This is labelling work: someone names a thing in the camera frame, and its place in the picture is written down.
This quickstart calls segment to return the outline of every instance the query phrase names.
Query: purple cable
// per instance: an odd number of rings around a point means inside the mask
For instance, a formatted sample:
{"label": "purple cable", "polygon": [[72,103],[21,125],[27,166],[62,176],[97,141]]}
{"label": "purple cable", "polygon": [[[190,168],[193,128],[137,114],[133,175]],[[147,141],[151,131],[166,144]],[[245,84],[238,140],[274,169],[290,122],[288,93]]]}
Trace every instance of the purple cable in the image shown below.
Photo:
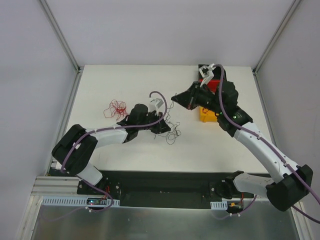
{"label": "purple cable", "polygon": [[45,220],[45,221],[47,221],[47,222],[55,222],[55,221],[58,221],[58,220],[60,220],[60,219],[63,219],[63,218],[65,218],[65,217],[69,216],[70,214],[72,214],[72,213],[74,213],[74,212],[76,212],[76,211],[78,211],[78,210],[80,210],[80,209],[86,209],[86,208],[85,208],[84,206],[77,207],[77,208],[73,209],[72,211],[66,213],[65,215],[62,215],[62,216],[59,216],[59,217],[53,218],[53,219],[46,218],[46,217],[44,216],[44,210],[41,209],[41,210],[40,210],[40,218],[42,218],[43,220]]}
{"label": "purple cable", "polygon": [[[92,185],[90,182],[88,182],[88,181],[86,181],[86,180],[84,180],[84,179],[82,179],[82,181],[83,181],[84,183],[86,183],[87,185],[89,185],[91,188],[93,188],[93,189],[95,189],[95,190],[103,193],[104,195],[108,196],[108,198],[111,199],[111,203],[110,203],[109,206],[106,206],[106,207],[104,207],[103,209],[100,209],[100,210],[95,210],[95,209],[92,209],[92,208],[91,208],[91,209],[90,209],[91,212],[99,213],[99,212],[103,212],[103,211],[106,211],[106,210],[108,210],[109,208],[111,208],[111,206],[114,204],[114,199],[112,198],[112,196],[111,196],[109,193],[107,193],[106,191],[103,191],[103,190],[95,187],[95,186]],[[46,218],[46,217],[44,216],[43,210],[40,210],[40,217],[41,217],[43,220],[47,221],[47,222],[55,222],[55,221],[58,221],[58,220],[60,220],[60,219],[63,219],[63,218],[65,218],[65,217],[69,216],[70,214],[72,214],[72,213],[74,213],[74,212],[76,212],[76,211],[78,211],[78,210],[80,210],[80,209],[86,209],[86,207],[83,207],[83,206],[77,207],[77,208],[73,209],[72,211],[66,213],[65,215],[62,215],[62,216],[59,216],[59,217],[53,218],[53,219]]]}
{"label": "purple cable", "polygon": [[150,92],[149,97],[151,97],[152,94],[159,94],[159,95],[162,97],[163,101],[164,101],[165,109],[164,109],[164,113],[163,113],[162,117],[160,117],[157,121],[152,122],[152,123],[149,123],[149,124],[144,124],[144,125],[129,125],[129,126],[117,126],[117,127],[104,127],[104,128],[97,129],[96,131],[92,130],[92,131],[89,131],[89,132],[85,133],[84,135],[82,135],[82,136],[74,143],[74,145],[72,146],[72,148],[70,149],[70,151],[68,152],[68,154],[65,156],[60,171],[61,171],[62,173],[65,173],[65,172],[66,172],[66,171],[65,171],[65,166],[66,166],[66,163],[67,163],[70,155],[71,155],[72,152],[75,150],[76,146],[77,146],[86,136],[88,136],[88,135],[94,134],[95,132],[99,133],[99,132],[108,131],[108,130],[115,130],[115,129],[147,128],[147,127],[150,127],[150,126],[153,126],[153,125],[159,123],[162,119],[164,119],[165,115],[167,114],[167,110],[168,110],[167,101],[166,101],[165,97],[162,95],[162,93],[160,93],[160,92],[158,92],[158,91],[152,91],[152,92]]}
{"label": "purple cable", "polygon": [[309,216],[308,214],[306,214],[305,212],[303,212],[302,210],[300,210],[299,208],[297,208],[296,206],[292,206],[293,209],[295,209],[296,211],[298,211],[299,213],[301,213],[303,216],[305,216],[306,218],[310,219],[311,221],[320,224],[320,221],[313,218],[312,216]]}
{"label": "purple cable", "polygon": [[[256,199],[257,199],[257,195],[254,196],[253,200],[249,203],[249,205],[245,209],[243,209],[241,212],[239,212],[239,214],[242,215],[244,212],[246,212],[253,205],[253,203],[256,201]],[[212,216],[217,220],[224,220],[224,219],[226,219],[228,217],[238,216],[238,214],[237,213],[233,213],[231,215],[229,214],[229,215],[226,215],[226,216],[223,216],[223,217],[217,217],[217,216],[214,216],[214,215],[212,215]]]}
{"label": "purple cable", "polygon": [[[254,132],[251,131],[243,126],[240,126],[239,124],[236,124],[235,122],[233,122],[229,116],[227,115],[225,109],[224,109],[224,105],[223,105],[223,101],[222,101],[222,85],[223,85],[223,81],[224,81],[224,75],[225,75],[225,69],[221,64],[216,64],[213,66],[214,67],[219,67],[221,69],[221,77],[220,77],[220,83],[219,83],[219,104],[220,104],[220,108],[221,111],[224,115],[224,117],[227,119],[227,121],[229,123],[231,123],[233,126],[235,126],[238,129],[244,130],[247,133],[252,134],[253,136],[255,136],[256,138],[259,138],[259,135]],[[315,191],[298,175],[298,173],[296,173],[296,171],[290,166],[290,164],[288,164],[286,162],[286,160],[284,159],[284,157],[263,137],[259,138],[262,142],[264,142],[275,154],[276,156],[281,160],[281,162],[283,162],[283,164],[293,173],[294,176],[296,176],[296,178],[302,183],[302,185],[313,195],[313,197],[315,198],[315,200],[319,203],[320,205],[320,197],[315,193]],[[309,218],[310,220],[315,220],[314,218],[312,218],[311,216],[307,215],[306,213],[303,214],[304,216],[307,216],[307,218]]]}
{"label": "purple cable", "polygon": [[[150,127],[150,126],[153,126],[157,123],[159,123],[162,119],[164,119],[165,115],[167,114],[167,110],[168,110],[168,105],[167,105],[167,101],[166,101],[166,98],[165,96],[163,96],[163,94],[161,92],[158,92],[158,91],[152,91],[150,92],[149,94],[149,97],[151,97],[152,94],[159,94],[162,99],[163,99],[163,102],[164,102],[164,106],[165,106],[165,109],[164,109],[164,113],[162,115],[162,117],[160,117],[157,121],[155,122],[152,122],[152,123],[149,123],[149,124],[144,124],[144,125],[129,125],[129,126],[117,126],[117,127],[104,127],[104,128],[100,128],[100,129],[97,129],[96,131],[92,130],[92,131],[89,131],[87,133],[85,133],[84,135],[82,135],[75,143],[74,145],[72,146],[72,148],[70,149],[70,151],[68,152],[68,154],[65,156],[64,160],[63,160],[63,163],[61,165],[61,172],[62,173],[65,173],[66,171],[64,170],[65,169],[65,166],[66,166],[66,163],[70,157],[70,155],[72,154],[72,152],[75,150],[76,146],[88,135],[90,134],[93,134],[93,133],[99,133],[99,132],[103,132],[103,131],[108,131],[108,130],[115,130],[115,129],[129,129],[129,128],[147,128],[147,127]],[[111,199],[111,204],[109,206],[106,206],[105,208],[101,209],[101,210],[93,210],[93,212],[103,212],[107,209],[109,209],[113,204],[114,204],[114,200],[113,198],[111,197],[110,194],[108,194],[106,191],[103,191],[97,187],[95,187],[94,185],[92,185],[91,183],[87,182],[86,180],[82,180],[84,181],[87,185],[89,185],[91,188],[103,193],[104,195],[108,196],[110,199]]]}

